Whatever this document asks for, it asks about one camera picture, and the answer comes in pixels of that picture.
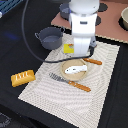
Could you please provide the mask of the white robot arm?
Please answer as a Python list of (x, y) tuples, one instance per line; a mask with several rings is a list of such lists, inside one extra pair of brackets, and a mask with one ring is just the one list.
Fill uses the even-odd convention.
[[(74, 39), (73, 59), (89, 58), (96, 46), (95, 25), (100, 0), (52, 0), (69, 5), (69, 23)], [(40, 31), (39, 40), (45, 49), (54, 50), (62, 45), (63, 33), (48, 27)]]

